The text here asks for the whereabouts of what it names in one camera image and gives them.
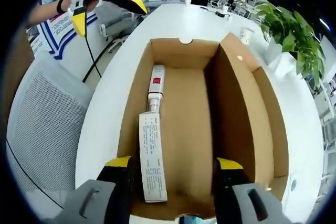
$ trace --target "white bottle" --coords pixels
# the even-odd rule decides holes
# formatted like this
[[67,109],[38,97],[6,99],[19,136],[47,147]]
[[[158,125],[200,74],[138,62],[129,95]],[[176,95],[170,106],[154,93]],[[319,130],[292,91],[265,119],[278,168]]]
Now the white bottle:
[[155,65],[153,67],[148,90],[148,111],[160,111],[160,103],[163,98],[164,74],[165,68],[163,65]]

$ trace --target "red label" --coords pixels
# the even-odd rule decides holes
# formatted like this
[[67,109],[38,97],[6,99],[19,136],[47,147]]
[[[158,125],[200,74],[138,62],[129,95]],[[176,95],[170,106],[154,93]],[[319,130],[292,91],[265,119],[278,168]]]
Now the red label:
[[161,78],[153,78],[153,83],[154,84],[160,84],[161,83]]

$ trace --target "wristband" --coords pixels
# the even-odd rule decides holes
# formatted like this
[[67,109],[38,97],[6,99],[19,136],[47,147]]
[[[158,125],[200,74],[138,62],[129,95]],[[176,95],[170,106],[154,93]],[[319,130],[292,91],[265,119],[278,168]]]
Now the wristband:
[[58,1],[57,7],[56,7],[56,10],[57,10],[58,14],[63,14],[63,13],[66,12],[66,11],[62,10],[62,7],[61,7],[62,3],[63,3],[63,0]]

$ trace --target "desk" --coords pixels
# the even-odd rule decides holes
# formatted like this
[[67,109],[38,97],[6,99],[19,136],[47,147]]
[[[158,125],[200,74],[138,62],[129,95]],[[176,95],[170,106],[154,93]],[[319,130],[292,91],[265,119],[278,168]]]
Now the desk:
[[[255,31],[250,51],[265,69],[285,122],[289,148],[289,179],[282,200],[292,221],[305,221],[317,198],[323,170],[323,138],[314,100],[305,81],[288,74],[279,81],[262,59],[267,49],[260,27],[232,14],[231,22],[195,5],[161,5],[129,36],[108,65],[89,105],[78,144],[76,188],[96,179],[104,164],[117,156],[124,109],[141,55],[150,39],[193,38],[220,42],[242,27]],[[294,191],[291,183],[297,181]]]

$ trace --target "person's arm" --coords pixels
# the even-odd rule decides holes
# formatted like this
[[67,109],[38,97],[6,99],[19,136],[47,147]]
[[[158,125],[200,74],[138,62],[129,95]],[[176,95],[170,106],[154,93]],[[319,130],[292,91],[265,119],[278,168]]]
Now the person's arm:
[[[57,5],[58,5],[59,0],[54,1],[49,4],[44,4],[44,5],[38,5],[34,7],[29,16],[28,16],[28,26],[33,26],[40,24],[47,19],[53,18],[57,13]],[[61,4],[61,9],[65,12],[71,4],[71,0],[63,0]]]

